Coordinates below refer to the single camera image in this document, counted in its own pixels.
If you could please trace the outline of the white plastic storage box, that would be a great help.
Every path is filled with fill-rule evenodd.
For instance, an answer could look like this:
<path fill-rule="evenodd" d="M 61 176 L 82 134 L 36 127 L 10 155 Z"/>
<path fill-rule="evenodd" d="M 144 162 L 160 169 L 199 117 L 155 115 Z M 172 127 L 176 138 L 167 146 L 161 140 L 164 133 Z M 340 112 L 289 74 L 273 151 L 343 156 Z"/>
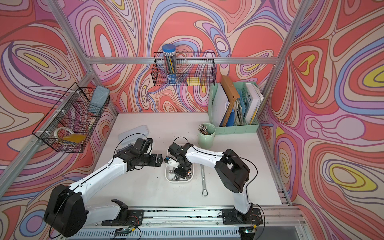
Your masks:
<path fill-rule="evenodd" d="M 170 183 L 188 183 L 194 176 L 194 165 L 187 169 L 175 168 L 166 164 L 165 178 Z"/>

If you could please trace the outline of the long chrome combination wrench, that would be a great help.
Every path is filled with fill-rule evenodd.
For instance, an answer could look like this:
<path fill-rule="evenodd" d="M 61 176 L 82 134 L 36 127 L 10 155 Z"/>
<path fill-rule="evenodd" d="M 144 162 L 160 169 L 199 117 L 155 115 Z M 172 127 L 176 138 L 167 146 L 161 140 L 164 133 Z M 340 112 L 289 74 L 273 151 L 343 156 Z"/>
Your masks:
<path fill-rule="evenodd" d="M 202 178 L 202 195 L 204 197 L 207 197 L 208 196 L 208 190 L 207 190 L 207 186 L 206 186 L 206 175 L 205 175 L 205 168 L 204 168 L 204 165 L 201 165 L 201 178 Z"/>

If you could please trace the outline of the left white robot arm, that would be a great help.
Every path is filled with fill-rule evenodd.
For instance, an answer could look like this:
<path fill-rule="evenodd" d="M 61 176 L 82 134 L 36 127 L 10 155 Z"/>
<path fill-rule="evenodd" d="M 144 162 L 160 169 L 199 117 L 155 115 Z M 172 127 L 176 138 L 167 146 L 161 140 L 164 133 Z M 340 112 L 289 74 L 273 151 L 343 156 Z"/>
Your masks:
<path fill-rule="evenodd" d="M 112 159 L 101 168 L 68 186 L 56 186 L 43 217 L 50 229 L 68 238 L 84 226 L 103 221 L 125 224 L 128 206 L 113 199 L 106 204 L 88 205 L 90 199 L 119 176 L 143 167 L 160 167 L 162 154 L 153 154 L 153 139 L 138 138 L 134 145 L 116 150 Z"/>

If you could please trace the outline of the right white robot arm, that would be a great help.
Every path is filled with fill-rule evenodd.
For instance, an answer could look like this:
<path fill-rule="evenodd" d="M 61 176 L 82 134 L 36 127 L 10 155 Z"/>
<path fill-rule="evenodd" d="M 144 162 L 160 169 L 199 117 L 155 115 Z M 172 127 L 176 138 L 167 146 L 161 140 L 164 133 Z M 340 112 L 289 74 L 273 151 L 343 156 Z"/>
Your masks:
<path fill-rule="evenodd" d="M 253 225 L 264 223 L 259 210 L 249 201 L 246 183 L 250 179 L 250 169 L 233 150 L 213 152 L 193 144 L 180 146 L 172 143 L 165 162 L 174 168 L 174 174 L 185 179 L 193 164 L 215 169 L 223 185 L 233 193 L 234 207 L 222 209 L 220 216 L 224 225 Z"/>

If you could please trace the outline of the green ceramic pen cup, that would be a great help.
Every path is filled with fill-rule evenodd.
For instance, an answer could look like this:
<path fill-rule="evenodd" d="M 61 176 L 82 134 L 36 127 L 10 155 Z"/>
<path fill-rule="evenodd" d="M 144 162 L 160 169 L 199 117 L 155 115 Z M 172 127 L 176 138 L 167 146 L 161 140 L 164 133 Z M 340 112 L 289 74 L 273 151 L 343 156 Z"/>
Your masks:
<path fill-rule="evenodd" d="M 200 148 L 206 150 L 210 149 L 214 144 L 214 138 L 216 134 L 215 126 L 210 123 L 200 124 L 198 127 L 198 131 L 198 144 Z"/>

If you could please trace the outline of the yellow cloth pad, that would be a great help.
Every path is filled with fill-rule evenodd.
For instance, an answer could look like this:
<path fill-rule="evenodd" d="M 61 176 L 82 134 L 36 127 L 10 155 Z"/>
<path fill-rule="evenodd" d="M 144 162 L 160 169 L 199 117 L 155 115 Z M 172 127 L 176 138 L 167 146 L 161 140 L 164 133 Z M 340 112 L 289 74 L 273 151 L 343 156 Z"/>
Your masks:
<path fill-rule="evenodd" d="M 81 144 L 86 138 L 87 138 L 86 135 L 71 134 L 71 135 L 63 137 L 61 140 L 65 144 L 77 145 L 77 144 Z"/>

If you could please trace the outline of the grey blue sponge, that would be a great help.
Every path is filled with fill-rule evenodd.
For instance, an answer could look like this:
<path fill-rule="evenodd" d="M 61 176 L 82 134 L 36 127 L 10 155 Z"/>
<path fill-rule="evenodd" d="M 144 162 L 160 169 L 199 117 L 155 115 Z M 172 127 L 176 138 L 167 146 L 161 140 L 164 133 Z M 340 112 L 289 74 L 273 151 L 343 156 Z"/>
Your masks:
<path fill-rule="evenodd" d="M 102 108 L 110 95 L 110 90 L 103 86 L 97 86 L 93 92 L 90 104 Z"/>

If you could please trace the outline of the yellow sticky notes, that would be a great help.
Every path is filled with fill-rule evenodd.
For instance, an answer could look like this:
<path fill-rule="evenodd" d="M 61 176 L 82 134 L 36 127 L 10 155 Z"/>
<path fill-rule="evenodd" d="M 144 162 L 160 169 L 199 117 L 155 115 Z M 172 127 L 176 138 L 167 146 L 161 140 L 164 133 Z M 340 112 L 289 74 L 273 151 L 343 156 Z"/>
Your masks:
<path fill-rule="evenodd" d="M 200 86 L 201 80 L 199 77 L 187 77 L 187 85 L 189 87 Z"/>

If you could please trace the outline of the green plastic file organizer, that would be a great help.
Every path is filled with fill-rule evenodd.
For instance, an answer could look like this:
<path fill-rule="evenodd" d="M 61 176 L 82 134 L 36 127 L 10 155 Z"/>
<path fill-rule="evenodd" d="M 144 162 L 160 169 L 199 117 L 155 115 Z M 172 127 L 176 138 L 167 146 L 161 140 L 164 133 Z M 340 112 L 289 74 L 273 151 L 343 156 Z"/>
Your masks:
<path fill-rule="evenodd" d="M 223 118 L 229 106 L 229 101 L 221 83 L 214 85 L 210 89 L 209 94 L 209 120 L 216 128 L 216 135 L 233 135 L 255 133 L 259 128 L 257 116 L 251 125 L 246 123 L 246 106 L 245 106 L 245 84 L 255 82 L 233 82 L 240 98 L 236 100 L 235 106 L 230 114 L 228 123 L 225 127 L 221 127 Z"/>

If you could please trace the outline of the clear tape roll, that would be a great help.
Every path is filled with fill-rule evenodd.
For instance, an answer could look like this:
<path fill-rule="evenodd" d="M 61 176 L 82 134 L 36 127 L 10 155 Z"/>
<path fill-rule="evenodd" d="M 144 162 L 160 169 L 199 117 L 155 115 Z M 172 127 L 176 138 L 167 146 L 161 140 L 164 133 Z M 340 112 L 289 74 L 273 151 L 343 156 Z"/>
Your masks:
<path fill-rule="evenodd" d="M 54 130 L 54 137 L 56 139 L 63 139 L 73 134 L 74 132 L 67 127 L 59 127 Z"/>

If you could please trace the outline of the orange brown folder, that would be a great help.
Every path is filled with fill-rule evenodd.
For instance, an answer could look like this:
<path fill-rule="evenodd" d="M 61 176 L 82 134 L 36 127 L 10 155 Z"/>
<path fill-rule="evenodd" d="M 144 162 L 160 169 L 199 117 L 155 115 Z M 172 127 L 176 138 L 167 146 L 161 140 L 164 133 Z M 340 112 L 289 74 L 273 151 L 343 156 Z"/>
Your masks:
<path fill-rule="evenodd" d="M 227 98 L 228 98 L 228 101 L 229 101 L 229 106 L 227 108 L 227 111 L 225 113 L 225 116 L 224 116 L 222 124 L 221 124 L 221 127 L 225 127 L 228 123 L 230 114 L 231 114 L 231 112 L 235 106 L 235 102 L 237 99 L 240 98 L 240 95 L 237 92 L 237 89 L 235 88 L 235 85 L 232 82 L 230 77 L 222 76 L 221 85 L 222 85 L 223 90 L 225 91 Z"/>

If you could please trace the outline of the white book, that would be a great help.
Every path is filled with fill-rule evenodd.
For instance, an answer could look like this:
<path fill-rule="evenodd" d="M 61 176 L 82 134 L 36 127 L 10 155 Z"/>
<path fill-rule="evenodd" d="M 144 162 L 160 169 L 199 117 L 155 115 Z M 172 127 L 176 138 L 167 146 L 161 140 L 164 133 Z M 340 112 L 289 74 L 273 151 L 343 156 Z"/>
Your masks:
<path fill-rule="evenodd" d="M 253 123 L 263 100 L 264 96 L 256 85 L 252 83 L 245 84 L 245 119 L 248 125 Z"/>

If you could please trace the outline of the blue capped pencil tube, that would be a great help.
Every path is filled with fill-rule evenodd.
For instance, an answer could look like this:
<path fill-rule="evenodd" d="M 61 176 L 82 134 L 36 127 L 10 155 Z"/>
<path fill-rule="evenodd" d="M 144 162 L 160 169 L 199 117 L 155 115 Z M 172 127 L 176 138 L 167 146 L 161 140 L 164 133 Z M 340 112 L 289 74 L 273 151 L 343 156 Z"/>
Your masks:
<path fill-rule="evenodd" d="M 162 46 L 164 64 L 167 69 L 168 84 L 174 85 L 177 82 L 177 59 L 176 59 L 176 46 L 173 44 L 166 44 Z"/>

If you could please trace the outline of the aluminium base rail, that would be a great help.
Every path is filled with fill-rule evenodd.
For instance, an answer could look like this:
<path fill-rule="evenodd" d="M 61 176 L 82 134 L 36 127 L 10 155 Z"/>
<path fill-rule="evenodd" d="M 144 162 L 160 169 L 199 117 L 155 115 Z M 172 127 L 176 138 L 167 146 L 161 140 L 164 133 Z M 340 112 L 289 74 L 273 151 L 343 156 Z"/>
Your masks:
<path fill-rule="evenodd" d="M 102 226 L 82 228 L 73 240 L 312 240 L 298 207 L 257 206 L 251 224 L 224 225 L 221 207 L 145 208 L 138 229 Z"/>

